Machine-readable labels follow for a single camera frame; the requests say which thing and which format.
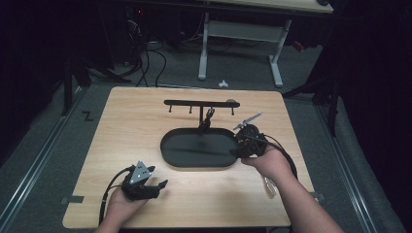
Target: vr controller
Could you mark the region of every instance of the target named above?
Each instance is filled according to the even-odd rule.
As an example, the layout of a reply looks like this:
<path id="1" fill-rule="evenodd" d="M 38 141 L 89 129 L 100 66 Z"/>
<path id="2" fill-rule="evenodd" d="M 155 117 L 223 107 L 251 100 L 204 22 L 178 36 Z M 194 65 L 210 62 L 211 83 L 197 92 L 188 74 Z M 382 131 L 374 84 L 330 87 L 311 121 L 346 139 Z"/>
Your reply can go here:
<path id="1" fill-rule="evenodd" d="M 231 150 L 230 154 L 237 158 L 250 157 L 253 154 L 257 156 L 264 155 L 268 141 L 258 128 L 252 124 L 247 124 L 235 135 L 238 142 L 238 148 Z"/>
<path id="2" fill-rule="evenodd" d="M 282 155 L 288 160 L 291 165 L 291 170 L 294 176 L 297 178 L 296 166 L 290 155 L 282 148 L 280 145 L 274 145 L 269 143 L 262 133 L 258 132 L 258 128 L 252 124 L 243 123 L 241 126 L 236 126 L 235 128 L 240 127 L 241 129 L 235 135 L 235 138 L 238 141 L 238 148 L 230 150 L 230 154 L 236 158 L 245 158 L 252 155 L 262 156 L 266 151 L 267 145 L 279 150 Z"/>
<path id="3" fill-rule="evenodd" d="M 129 173 L 121 184 L 124 195 L 130 200 L 157 198 L 160 190 L 166 187 L 168 180 L 157 186 L 146 186 L 145 183 L 154 170 L 155 166 L 147 168 L 142 161 L 139 161 L 133 173 Z"/>

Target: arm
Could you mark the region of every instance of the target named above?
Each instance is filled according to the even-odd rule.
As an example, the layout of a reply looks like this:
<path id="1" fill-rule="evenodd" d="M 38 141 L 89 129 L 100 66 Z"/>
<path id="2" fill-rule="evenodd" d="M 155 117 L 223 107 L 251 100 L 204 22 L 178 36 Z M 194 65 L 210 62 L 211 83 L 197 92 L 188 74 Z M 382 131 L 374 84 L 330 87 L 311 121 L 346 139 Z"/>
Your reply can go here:
<path id="1" fill-rule="evenodd" d="M 95 233 L 117 233 L 148 200 L 131 201 L 127 199 L 119 187 L 113 191 L 105 218 Z"/>
<path id="2" fill-rule="evenodd" d="M 294 232 L 343 232 L 340 226 L 294 177 L 286 158 L 268 146 L 260 157 L 242 158 L 278 187 Z"/>

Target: black oval tray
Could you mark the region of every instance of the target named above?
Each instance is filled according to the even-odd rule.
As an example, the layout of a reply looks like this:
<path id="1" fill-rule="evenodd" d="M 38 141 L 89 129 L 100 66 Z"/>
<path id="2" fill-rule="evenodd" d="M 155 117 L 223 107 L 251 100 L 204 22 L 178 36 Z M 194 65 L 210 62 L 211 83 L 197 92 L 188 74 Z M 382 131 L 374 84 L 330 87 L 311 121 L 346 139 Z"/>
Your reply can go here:
<path id="1" fill-rule="evenodd" d="M 223 128 L 210 128 L 199 135 L 197 128 L 177 128 L 160 142 L 163 159 L 175 167 L 227 167 L 236 158 L 229 150 L 237 148 L 234 134 Z"/>

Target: white desk frame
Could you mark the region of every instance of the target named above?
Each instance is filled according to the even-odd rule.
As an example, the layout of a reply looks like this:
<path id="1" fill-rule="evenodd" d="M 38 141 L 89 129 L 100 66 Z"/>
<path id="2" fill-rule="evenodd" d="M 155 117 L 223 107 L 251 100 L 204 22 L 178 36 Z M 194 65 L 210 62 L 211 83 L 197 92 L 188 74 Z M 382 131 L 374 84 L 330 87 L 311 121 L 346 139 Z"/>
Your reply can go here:
<path id="1" fill-rule="evenodd" d="M 277 87 L 282 87 L 283 82 L 279 72 L 278 59 L 282 51 L 282 47 L 288 36 L 291 20 L 287 20 L 283 27 L 263 26 L 256 24 L 236 23 L 209 20 L 209 14 L 205 14 L 204 30 L 203 30 L 203 47 L 200 55 L 199 75 L 198 78 L 202 81 L 206 79 L 207 73 L 207 53 L 208 53 L 208 38 L 209 36 L 226 37 L 233 39 L 264 41 L 277 43 L 277 47 L 273 55 L 269 56 L 269 63 L 272 69 L 273 79 Z"/>

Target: desk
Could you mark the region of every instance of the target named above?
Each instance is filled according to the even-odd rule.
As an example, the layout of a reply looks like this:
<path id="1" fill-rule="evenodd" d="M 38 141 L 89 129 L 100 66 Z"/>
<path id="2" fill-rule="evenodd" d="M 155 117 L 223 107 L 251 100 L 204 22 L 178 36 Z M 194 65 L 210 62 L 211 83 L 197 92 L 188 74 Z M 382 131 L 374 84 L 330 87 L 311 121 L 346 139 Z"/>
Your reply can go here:
<path id="1" fill-rule="evenodd" d="M 225 168 L 177 168 L 168 165 L 160 141 L 168 131 L 197 127 L 199 108 L 164 105 L 165 99 L 226 101 L 240 107 L 216 109 L 212 127 L 231 129 L 262 111 L 253 121 L 260 131 L 276 138 L 292 156 L 298 178 L 313 190 L 282 95 L 274 91 L 115 87 L 96 129 L 82 172 L 73 191 L 83 203 L 70 203 L 64 216 L 67 228 L 98 224 L 102 195 L 113 176 L 142 160 L 155 166 L 147 184 L 169 180 L 125 227 L 247 227 L 288 226 L 281 198 L 270 199 L 261 175 L 237 160 Z"/>
<path id="2" fill-rule="evenodd" d="M 316 13 L 331 14 L 333 9 L 330 5 L 321 6 L 316 0 L 210 0 L 208 2 L 238 4 L 252 7 L 278 8 L 283 10 L 298 10 Z M 277 87 L 282 87 L 283 82 L 278 67 L 278 59 L 282 47 L 288 36 L 292 21 L 286 20 L 285 25 L 281 26 L 263 26 L 246 23 L 224 22 L 218 20 L 209 20 L 209 14 L 206 14 L 203 27 L 203 47 L 200 55 L 200 65 L 198 78 L 206 79 L 207 73 L 207 47 L 208 37 L 226 37 L 233 39 L 255 40 L 276 43 L 277 47 L 273 55 L 269 56 L 269 64 L 272 70 L 273 79 Z"/>

